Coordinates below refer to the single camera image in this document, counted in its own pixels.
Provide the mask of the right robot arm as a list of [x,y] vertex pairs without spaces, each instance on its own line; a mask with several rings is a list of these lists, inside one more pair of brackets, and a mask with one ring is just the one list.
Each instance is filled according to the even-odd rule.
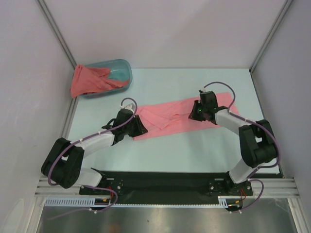
[[239,137],[241,159],[227,173],[224,189],[230,195],[237,194],[242,183],[261,168],[271,168],[267,164],[276,159],[279,163],[279,149],[270,123],[267,120],[251,121],[219,106],[212,91],[199,91],[200,99],[194,102],[189,119],[208,121],[224,127]]

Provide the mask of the teal plastic bin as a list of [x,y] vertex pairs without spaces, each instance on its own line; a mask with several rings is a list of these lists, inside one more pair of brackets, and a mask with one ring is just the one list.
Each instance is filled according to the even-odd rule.
[[102,61],[98,63],[92,63],[89,65],[86,65],[86,67],[108,68],[110,69],[109,79],[113,81],[127,82],[127,85],[119,89],[104,91],[100,93],[83,94],[82,97],[86,99],[100,98],[100,97],[105,97],[105,96],[110,96],[113,94],[125,92],[126,90],[129,89],[132,83],[132,80],[133,80],[131,66],[124,59],[115,59],[115,60],[109,60],[109,61]]

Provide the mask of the light pink t shirt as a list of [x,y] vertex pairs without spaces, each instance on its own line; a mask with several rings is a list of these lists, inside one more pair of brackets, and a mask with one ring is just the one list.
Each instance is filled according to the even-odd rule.
[[199,100],[199,98],[194,97],[162,104],[139,106],[137,114],[148,132],[134,137],[134,140],[216,128],[217,126],[211,122],[189,119],[196,100]]

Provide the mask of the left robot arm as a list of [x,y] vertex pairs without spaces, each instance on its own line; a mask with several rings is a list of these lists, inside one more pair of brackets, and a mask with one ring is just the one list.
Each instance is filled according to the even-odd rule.
[[134,138],[147,132],[140,117],[132,110],[123,108],[116,118],[92,135],[75,142],[58,138],[41,167],[41,173],[48,178],[50,186],[59,185],[64,189],[74,185],[90,186],[95,193],[102,194],[107,190],[104,175],[93,168],[83,168],[83,160],[119,143],[125,136]]

